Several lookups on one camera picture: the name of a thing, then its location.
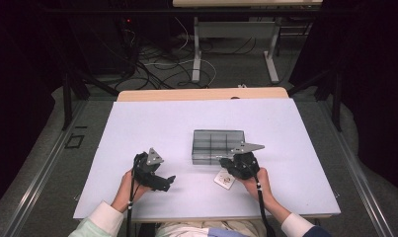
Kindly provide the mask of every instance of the white table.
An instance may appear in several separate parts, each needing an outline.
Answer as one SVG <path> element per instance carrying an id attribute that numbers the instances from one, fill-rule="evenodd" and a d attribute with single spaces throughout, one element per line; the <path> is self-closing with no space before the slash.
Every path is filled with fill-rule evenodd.
<path id="1" fill-rule="evenodd" d="M 217 97 L 220 92 L 224 98 L 224 92 L 239 90 L 251 95 L 262 91 L 179 90 L 175 91 L 175 100 L 180 99 L 180 93 L 188 97 L 209 91 Z M 273 193 L 280 203 L 301 215 L 326 217 L 340 213 L 292 99 L 146 100 L 152 101 L 114 103 L 74 218 L 85 218 L 101 200 L 111 203 L 136 153 L 150 147 L 165 160 L 156 175 L 177 178 L 167 193 L 144 195 L 133 207 L 133 221 L 260 218 L 258 204 L 242 184 L 235 182 L 227 191 L 213 181 L 219 166 L 193 165 L 195 129 L 244 130 L 247 142 L 266 146 L 254 154 L 260 166 L 268 169 Z"/>
<path id="2" fill-rule="evenodd" d="M 322 0 L 174 0 L 174 7 L 277 7 L 277 6 L 307 6 L 321 5 Z M 195 17 L 195 60 L 192 81 L 199 81 L 201 51 L 200 38 L 258 38 L 271 39 L 269 49 L 264 51 L 270 78 L 273 83 L 279 83 L 273 55 L 279 37 L 281 18 L 275 22 L 199 22 Z"/>

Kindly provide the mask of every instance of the table surface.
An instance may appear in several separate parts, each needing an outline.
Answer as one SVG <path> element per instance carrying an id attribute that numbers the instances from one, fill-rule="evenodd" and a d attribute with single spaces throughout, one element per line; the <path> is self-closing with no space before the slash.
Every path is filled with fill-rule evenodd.
<path id="1" fill-rule="evenodd" d="M 321 5 L 322 0 L 174 0 L 174 7 L 254 7 Z"/>
<path id="2" fill-rule="evenodd" d="M 220 166 L 193 165 L 195 129 L 244 130 L 247 142 L 265 145 L 254 154 L 269 171 L 273 193 L 291 211 L 317 217 L 341 212 L 284 89 L 186 89 L 121 93 L 74 218 L 85 218 L 101 200 L 110 203 L 134 156 L 150 147 L 165 160 L 156 175 L 177 178 L 167 193 L 145 194 L 133 207 L 133 221 L 261 218 L 258 204 L 239 182 L 227 191 L 213 181 Z"/>

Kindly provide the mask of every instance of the white desk leg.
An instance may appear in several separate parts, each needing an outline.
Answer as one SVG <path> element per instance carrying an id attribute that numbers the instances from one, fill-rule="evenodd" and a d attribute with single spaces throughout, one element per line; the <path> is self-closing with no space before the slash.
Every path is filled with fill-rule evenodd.
<path id="1" fill-rule="evenodd" d="M 201 63 L 201 52 L 199 50 L 199 19 L 195 17 L 195 61 L 193 64 L 192 82 L 199 81 L 199 68 Z"/>
<path id="2" fill-rule="evenodd" d="M 269 49 L 269 51 L 264 51 L 264 58 L 266 59 L 267 68 L 269 69 L 270 78 L 272 79 L 272 82 L 274 84 L 279 83 L 279 77 L 276 72 L 275 63 L 273 62 L 273 54 L 275 53 L 275 50 L 276 50 L 276 42 L 279 37 L 280 24 L 281 24 L 281 18 L 277 18 L 275 28 L 273 31 L 272 41 L 270 43 L 270 49 Z"/>

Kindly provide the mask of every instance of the small white card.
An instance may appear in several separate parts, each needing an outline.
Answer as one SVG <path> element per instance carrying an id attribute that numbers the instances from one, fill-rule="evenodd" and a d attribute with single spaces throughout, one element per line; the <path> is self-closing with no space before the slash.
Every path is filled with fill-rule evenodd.
<path id="1" fill-rule="evenodd" d="M 235 182 L 235 177 L 230 175 L 225 168 L 222 168 L 214 178 L 214 181 L 226 190 L 229 190 L 233 182 Z"/>

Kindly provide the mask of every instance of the white sleeve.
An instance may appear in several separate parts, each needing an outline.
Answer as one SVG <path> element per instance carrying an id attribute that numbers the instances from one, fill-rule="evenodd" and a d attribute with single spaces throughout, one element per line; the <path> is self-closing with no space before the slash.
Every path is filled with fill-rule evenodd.
<path id="1" fill-rule="evenodd" d="M 281 230 L 287 237 L 301 237 L 313 224 L 298 214 L 290 214 L 281 225 Z"/>
<path id="2" fill-rule="evenodd" d="M 117 236 L 123 214 L 102 201 L 88 218 L 111 236 Z"/>

